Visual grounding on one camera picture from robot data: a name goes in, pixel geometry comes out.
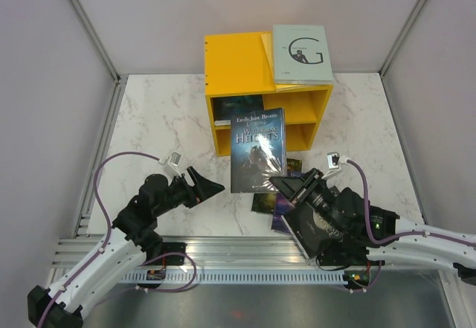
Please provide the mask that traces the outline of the purple Robinson Crusoe book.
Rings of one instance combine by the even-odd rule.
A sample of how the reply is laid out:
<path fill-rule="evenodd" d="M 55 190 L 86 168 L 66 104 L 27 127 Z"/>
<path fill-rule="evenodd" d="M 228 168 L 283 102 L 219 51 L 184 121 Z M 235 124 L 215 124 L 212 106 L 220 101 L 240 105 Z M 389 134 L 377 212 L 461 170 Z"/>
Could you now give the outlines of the purple Robinson Crusoe book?
<path fill-rule="evenodd" d="M 278 233 L 289 235 L 289 229 L 286 227 L 282 216 L 291 211 L 294 206 L 281 194 L 276 196 L 276 202 L 274 206 L 273 218 L 271 222 L 271 229 Z"/>

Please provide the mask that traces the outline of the green forest cover book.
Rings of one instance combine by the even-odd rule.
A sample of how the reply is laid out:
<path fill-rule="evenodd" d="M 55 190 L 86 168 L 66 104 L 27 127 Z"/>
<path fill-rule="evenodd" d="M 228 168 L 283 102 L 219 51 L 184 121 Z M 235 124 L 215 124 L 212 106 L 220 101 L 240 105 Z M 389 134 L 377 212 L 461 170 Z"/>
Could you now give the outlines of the green forest cover book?
<path fill-rule="evenodd" d="M 287 158 L 287 175 L 291 176 L 302 171 L 303 162 L 300 159 Z M 255 193 L 252 201 L 251 211 L 272 215 L 277 201 L 277 194 L 273 193 Z"/>

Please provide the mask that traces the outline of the black Moon and Sixpence book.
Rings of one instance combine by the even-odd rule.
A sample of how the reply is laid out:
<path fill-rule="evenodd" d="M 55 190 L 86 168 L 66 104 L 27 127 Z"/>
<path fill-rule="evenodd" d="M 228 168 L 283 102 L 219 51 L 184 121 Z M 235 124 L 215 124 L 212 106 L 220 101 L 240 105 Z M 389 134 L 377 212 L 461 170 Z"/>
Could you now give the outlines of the black Moon and Sixpence book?
<path fill-rule="evenodd" d="M 291 209 L 282 215 L 282 220 L 307 260 L 324 253 L 344 236 L 307 205 Z"/>

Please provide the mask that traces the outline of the dark Wuthering Heights book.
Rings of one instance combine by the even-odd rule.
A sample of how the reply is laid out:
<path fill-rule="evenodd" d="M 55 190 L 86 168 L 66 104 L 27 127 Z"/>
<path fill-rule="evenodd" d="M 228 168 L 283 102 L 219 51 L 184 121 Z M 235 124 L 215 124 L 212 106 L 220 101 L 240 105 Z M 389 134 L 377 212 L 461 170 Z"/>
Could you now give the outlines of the dark Wuthering Heights book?
<path fill-rule="evenodd" d="M 283 108 L 231 118 L 231 192 L 272 193 L 271 177 L 286 175 L 286 121 Z"/>

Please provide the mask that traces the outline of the light blue O S book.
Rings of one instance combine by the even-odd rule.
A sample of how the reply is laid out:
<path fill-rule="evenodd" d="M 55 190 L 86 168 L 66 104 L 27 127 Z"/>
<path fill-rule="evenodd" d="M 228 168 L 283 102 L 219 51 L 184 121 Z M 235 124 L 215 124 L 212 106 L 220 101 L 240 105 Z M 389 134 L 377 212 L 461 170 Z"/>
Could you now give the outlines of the light blue O S book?
<path fill-rule="evenodd" d="M 214 126 L 230 126 L 231 120 L 215 120 Z"/>

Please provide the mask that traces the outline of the teal Jules Verne book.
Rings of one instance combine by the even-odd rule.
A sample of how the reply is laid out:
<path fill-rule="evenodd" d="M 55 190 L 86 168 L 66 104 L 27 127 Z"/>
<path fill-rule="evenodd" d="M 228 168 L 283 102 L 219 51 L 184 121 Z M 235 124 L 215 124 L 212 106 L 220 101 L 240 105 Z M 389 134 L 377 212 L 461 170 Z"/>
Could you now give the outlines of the teal Jules Verne book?
<path fill-rule="evenodd" d="M 231 120 L 234 115 L 263 110 L 261 95 L 215 97 L 212 99 L 213 120 Z"/>

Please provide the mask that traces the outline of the grey G book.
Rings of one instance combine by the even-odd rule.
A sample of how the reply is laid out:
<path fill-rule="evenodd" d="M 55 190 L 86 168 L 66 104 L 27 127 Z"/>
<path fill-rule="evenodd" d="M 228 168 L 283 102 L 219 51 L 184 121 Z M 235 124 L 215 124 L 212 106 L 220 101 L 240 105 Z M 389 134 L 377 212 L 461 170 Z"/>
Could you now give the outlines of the grey G book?
<path fill-rule="evenodd" d="M 333 81 L 324 26 L 274 25 L 274 81 L 283 85 L 326 85 Z"/>

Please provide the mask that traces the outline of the yellow L book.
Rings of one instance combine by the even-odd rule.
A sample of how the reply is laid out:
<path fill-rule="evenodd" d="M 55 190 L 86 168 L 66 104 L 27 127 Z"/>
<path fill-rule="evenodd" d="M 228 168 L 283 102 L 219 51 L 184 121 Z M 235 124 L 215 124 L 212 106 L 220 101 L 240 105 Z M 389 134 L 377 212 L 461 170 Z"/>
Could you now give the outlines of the yellow L book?
<path fill-rule="evenodd" d="M 276 91 L 291 91 L 291 90 L 296 90 L 296 89 L 302 89 L 304 85 L 302 84 L 277 84 L 274 81 L 274 47 L 273 47 L 273 41 L 272 41 L 272 35 L 271 32 L 265 32 L 261 35 L 261 41 L 263 44 L 263 48 L 266 54 L 266 59 L 268 62 L 268 66 L 271 72 L 271 80 L 273 82 L 273 85 L 275 87 Z"/>

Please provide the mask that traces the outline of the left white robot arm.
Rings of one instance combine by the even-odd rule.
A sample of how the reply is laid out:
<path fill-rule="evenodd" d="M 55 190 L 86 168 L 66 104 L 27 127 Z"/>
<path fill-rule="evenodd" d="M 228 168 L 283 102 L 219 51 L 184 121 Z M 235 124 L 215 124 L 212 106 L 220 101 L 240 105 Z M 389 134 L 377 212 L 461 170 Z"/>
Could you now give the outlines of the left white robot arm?
<path fill-rule="evenodd" d="M 49 287 L 35 286 L 27 296 L 28 319 L 35 327 L 81 327 L 93 307 L 126 274 L 162 258 L 157 218 L 181 205 L 193 208 L 224 191 L 188 167 L 168 179 L 147 176 L 101 241 L 67 274 Z"/>

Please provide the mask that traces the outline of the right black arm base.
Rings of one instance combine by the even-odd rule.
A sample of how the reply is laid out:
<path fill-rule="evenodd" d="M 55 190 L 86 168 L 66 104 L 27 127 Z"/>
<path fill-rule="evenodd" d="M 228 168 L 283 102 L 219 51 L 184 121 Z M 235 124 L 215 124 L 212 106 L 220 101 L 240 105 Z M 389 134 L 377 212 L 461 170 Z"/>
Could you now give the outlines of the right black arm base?
<path fill-rule="evenodd" d="M 364 266 L 367 264 L 367 247 L 349 238 L 328 241 L 317 255 L 315 262 L 320 266 Z"/>

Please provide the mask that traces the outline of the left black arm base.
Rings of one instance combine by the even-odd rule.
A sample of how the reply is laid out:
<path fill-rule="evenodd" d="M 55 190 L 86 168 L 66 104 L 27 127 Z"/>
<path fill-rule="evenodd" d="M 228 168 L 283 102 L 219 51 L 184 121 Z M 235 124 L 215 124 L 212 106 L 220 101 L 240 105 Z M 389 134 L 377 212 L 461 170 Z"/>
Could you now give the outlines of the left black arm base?
<path fill-rule="evenodd" d="M 181 266 L 185 258 L 177 253 L 185 254 L 185 242 L 168 242 L 157 233 L 149 234 L 144 241 L 146 253 L 146 266 L 157 265 L 161 267 Z"/>

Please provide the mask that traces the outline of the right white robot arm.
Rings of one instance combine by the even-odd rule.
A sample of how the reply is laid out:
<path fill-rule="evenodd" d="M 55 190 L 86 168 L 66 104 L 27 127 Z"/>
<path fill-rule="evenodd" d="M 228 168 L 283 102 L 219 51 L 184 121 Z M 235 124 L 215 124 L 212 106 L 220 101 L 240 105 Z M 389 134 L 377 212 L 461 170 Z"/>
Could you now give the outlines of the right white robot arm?
<path fill-rule="evenodd" d="M 415 265 L 475 284 L 475 236 L 431 227 L 371 205 L 346 187 L 329 187 L 312 169 L 270 182 L 293 208 L 282 216 L 307 260 L 320 267 Z"/>

